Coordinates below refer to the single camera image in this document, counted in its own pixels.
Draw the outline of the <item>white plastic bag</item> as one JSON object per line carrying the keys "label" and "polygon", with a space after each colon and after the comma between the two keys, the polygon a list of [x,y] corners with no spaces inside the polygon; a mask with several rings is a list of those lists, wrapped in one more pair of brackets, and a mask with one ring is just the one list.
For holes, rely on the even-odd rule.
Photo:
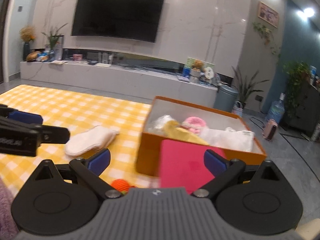
{"label": "white plastic bag", "polygon": [[218,148],[242,152],[251,152],[253,150],[254,132],[247,130],[236,131],[231,127],[227,127],[224,131],[203,128],[199,137],[210,146]]}

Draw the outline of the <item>pink white crochet pouch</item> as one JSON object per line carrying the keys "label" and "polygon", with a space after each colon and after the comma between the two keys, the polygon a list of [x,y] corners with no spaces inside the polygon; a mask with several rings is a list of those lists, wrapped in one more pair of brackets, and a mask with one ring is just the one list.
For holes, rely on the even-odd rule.
{"label": "pink white crochet pouch", "polygon": [[181,126],[191,133],[200,134],[201,131],[207,127],[207,124],[199,117],[190,116],[182,122]]}

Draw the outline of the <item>white fleece sock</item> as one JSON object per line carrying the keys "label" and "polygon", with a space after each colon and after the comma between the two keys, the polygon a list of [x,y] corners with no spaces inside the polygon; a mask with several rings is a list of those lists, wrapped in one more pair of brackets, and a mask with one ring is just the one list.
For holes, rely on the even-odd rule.
{"label": "white fleece sock", "polygon": [[91,150],[102,150],[114,141],[118,134],[118,130],[95,126],[71,136],[65,144],[65,154],[69,157],[77,157]]}

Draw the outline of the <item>yellow checkered tablecloth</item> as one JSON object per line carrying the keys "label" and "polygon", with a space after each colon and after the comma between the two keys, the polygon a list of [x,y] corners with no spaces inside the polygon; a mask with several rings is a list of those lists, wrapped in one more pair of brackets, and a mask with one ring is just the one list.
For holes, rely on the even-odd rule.
{"label": "yellow checkered tablecloth", "polygon": [[[45,125],[66,127],[71,135],[99,125],[116,130],[119,134],[108,146],[111,163],[100,178],[108,183],[125,179],[136,187],[159,186],[158,178],[135,169],[139,136],[150,104],[28,85],[1,93],[1,104],[39,114]],[[71,160],[64,146],[57,144],[42,144],[34,158],[1,154],[1,179],[13,196],[44,159],[52,159],[55,164]]]}

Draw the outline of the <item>orange crochet ball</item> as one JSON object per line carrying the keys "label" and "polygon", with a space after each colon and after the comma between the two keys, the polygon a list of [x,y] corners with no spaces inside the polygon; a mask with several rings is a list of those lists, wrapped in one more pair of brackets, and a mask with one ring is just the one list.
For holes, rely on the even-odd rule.
{"label": "orange crochet ball", "polygon": [[112,181],[111,186],[122,194],[127,194],[131,188],[135,188],[125,179],[115,179]]}

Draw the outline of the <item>red box lid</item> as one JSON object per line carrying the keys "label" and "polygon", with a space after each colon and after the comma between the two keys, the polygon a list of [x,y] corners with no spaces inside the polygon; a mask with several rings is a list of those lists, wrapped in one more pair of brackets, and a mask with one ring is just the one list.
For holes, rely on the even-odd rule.
{"label": "red box lid", "polygon": [[208,149],[225,157],[220,148],[170,139],[163,140],[160,148],[159,186],[184,187],[188,193],[192,193],[214,179],[204,165],[204,153]]}

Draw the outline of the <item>orange cardboard box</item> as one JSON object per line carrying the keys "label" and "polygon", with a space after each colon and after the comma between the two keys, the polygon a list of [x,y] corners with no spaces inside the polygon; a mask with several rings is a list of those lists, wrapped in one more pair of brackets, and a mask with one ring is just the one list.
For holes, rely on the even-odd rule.
{"label": "orange cardboard box", "polygon": [[136,171],[156,176],[165,139],[218,147],[227,159],[249,165],[266,159],[266,152],[243,118],[229,112],[156,96],[143,124]]}

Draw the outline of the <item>pink small heater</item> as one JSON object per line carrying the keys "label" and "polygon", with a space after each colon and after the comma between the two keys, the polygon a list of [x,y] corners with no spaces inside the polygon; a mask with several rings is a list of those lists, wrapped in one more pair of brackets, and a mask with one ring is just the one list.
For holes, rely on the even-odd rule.
{"label": "pink small heater", "polygon": [[266,140],[271,140],[275,135],[278,128],[278,124],[274,119],[268,120],[265,128],[263,129],[263,137]]}

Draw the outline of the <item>pink woven small basket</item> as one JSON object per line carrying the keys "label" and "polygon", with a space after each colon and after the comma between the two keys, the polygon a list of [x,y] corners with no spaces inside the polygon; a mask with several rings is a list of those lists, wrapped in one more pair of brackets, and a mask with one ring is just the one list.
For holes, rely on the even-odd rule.
{"label": "pink woven small basket", "polygon": [[232,113],[235,115],[238,115],[240,117],[242,117],[242,113],[243,113],[243,105],[240,101],[235,102],[233,109],[232,109]]}

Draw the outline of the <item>yellow cloth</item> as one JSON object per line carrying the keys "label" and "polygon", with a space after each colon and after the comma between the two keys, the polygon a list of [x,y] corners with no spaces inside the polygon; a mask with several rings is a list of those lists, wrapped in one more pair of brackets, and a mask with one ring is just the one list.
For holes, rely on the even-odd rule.
{"label": "yellow cloth", "polygon": [[175,120],[167,122],[164,125],[164,131],[169,139],[209,146],[208,142],[201,139],[198,135],[189,132],[187,129],[182,128],[180,123]]}

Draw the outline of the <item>grey round trash bin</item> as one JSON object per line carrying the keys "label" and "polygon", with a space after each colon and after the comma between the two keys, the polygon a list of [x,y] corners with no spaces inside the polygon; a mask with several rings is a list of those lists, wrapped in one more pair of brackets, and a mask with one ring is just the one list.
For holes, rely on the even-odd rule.
{"label": "grey round trash bin", "polygon": [[231,113],[237,97],[238,90],[236,88],[221,85],[217,91],[213,108]]}

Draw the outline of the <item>blue water jug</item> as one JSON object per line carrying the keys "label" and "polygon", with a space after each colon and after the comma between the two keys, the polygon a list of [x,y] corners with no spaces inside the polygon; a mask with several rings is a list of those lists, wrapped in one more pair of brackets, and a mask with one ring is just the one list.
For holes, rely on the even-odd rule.
{"label": "blue water jug", "polygon": [[266,122],[272,119],[277,124],[280,123],[285,113],[284,99],[285,99],[285,94],[281,93],[279,100],[272,102],[271,107],[265,117]]}

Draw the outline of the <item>clear crumpled plastic ball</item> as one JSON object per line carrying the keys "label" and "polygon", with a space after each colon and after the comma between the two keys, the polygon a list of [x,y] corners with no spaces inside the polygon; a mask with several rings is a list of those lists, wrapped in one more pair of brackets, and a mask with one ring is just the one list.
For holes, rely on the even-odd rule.
{"label": "clear crumpled plastic ball", "polygon": [[170,115],[163,115],[157,118],[156,120],[152,121],[148,127],[147,127],[147,132],[157,134],[157,135],[165,135],[164,131],[164,125],[169,122],[174,120]]}

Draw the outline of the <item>potted long-leaf plant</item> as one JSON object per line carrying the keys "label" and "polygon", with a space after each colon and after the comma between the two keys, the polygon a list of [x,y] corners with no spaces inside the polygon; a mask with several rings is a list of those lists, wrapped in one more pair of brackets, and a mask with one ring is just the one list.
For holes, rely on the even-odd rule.
{"label": "potted long-leaf plant", "polygon": [[248,77],[247,75],[243,77],[239,68],[234,68],[232,66],[232,70],[236,79],[236,87],[238,90],[239,102],[242,104],[243,107],[245,107],[247,100],[251,94],[256,92],[263,92],[263,90],[261,89],[256,89],[256,85],[268,82],[269,79],[257,81],[256,77],[259,74],[259,70],[257,70],[251,77]]}

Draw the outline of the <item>white wifi router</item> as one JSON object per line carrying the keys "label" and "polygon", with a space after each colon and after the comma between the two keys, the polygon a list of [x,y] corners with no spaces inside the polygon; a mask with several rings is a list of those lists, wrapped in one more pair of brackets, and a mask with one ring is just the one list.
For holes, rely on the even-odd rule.
{"label": "white wifi router", "polygon": [[98,53],[98,62],[97,62],[97,66],[98,67],[104,67],[104,68],[108,68],[112,65],[113,62],[113,58],[114,58],[114,54],[108,54],[108,53]]}

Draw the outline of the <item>green plant in vase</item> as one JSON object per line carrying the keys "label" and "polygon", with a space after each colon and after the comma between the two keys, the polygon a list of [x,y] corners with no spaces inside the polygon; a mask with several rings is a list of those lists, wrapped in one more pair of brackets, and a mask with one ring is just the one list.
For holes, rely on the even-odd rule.
{"label": "green plant in vase", "polygon": [[47,40],[48,40],[48,44],[49,44],[49,61],[53,61],[54,58],[55,58],[55,45],[57,44],[60,36],[61,36],[61,33],[60,33],[60,30],[66,26],[67,23],[61,25],[60,27],[51,27],[50,31],[48,33],[45,33],[45,32],[42,32],[41,34],[44,35]]}

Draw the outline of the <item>dried yellow flower vase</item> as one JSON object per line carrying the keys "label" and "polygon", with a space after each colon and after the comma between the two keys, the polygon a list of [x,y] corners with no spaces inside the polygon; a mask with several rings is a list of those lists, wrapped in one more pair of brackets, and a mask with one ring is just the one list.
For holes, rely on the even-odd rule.
{"label": "dried yellow flower vase", "polygon": [[20,38],[23,41],[23,61],[30,54],[30,43],[35,40],[35,29],[31,25],[26,25],[20,30]]}

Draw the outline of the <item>dark grey cabinet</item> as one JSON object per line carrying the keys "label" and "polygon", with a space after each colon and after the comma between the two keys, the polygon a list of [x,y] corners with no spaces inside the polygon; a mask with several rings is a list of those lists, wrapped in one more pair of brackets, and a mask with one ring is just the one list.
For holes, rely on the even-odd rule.
{"label": "dark grey cabinet", "polygon": [[295,114],[289,116],[285,113],[280,125],[311,137],[319,123],[319,91],[305,81],[297,100]]}

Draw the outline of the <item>grey marble TV console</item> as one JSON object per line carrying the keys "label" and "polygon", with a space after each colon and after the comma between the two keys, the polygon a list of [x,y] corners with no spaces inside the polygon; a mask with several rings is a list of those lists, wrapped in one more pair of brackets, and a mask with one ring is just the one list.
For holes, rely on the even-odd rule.
{"label": "grey marble TV console", "polygon": [[101,90],[152,100],[164,96],[206,107],[213,107],[217,88],[178,80],[177,76],[111,65],[92,66],[67,62],[21,62],[21,78]]}

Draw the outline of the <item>brown teddy bear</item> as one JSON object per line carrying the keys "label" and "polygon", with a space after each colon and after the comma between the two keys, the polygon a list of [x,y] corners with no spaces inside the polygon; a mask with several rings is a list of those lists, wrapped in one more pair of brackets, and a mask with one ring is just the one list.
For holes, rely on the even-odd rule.
{"label": "brown teddy bear", "polygon": [[200,77],[202,72],[202,68],[204,66],[204,62],[200,60],[194,60],[193,64],[191,65],[191,76]]}

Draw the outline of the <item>trailing green pothos plant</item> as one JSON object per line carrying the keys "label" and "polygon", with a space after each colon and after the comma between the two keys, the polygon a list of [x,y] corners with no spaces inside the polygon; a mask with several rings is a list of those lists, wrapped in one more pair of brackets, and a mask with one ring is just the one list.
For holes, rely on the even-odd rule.
{"label": "trailing green pothos plant", "polygon": [[[293,20],[289,20],[285,26],[284,40],[287,42],[285,47],[288,49],[287,52],[298,53],[294,50],[298,47],[301,42],[299,37],[303,36],[305,30],[307,30],[312,25],[309,22],[306,23],[295,23]],[[274,43],[272,30],[268,29],[264,24],[254,22],[253,29],[259,36],[265,40],[265,45],[271,50],[273,56],[278,60],[284,57],[281,53],[281,48]],[[286,85],[285,94],[286,98],[284,102],[284,111],[292,117],[295,114],[296,108],[298,106],[298,94],[303,86],[303,83],[308,81],[310,77],[309,65],[303,61],[292,60],[281,65],[281,69],[286,74],[285,80],[274,80],[273,83],[279,85]]]}

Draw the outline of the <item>black wall television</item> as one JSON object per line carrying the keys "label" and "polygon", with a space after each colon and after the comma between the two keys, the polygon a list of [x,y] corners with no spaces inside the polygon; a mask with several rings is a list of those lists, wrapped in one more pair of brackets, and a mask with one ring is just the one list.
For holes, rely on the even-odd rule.
{"label": "black wall television", "polygon": [[77,0],[72,36],[154,43],[164,0]]}

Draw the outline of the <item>framed wall picture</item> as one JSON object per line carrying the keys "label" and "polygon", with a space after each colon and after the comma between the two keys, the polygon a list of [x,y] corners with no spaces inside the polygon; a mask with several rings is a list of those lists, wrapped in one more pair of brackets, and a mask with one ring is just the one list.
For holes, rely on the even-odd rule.
{"label": "framed wall picture", "polygon": [[263,2],[259,2],[258,17],[273,27],[278,27],[279,13]]}

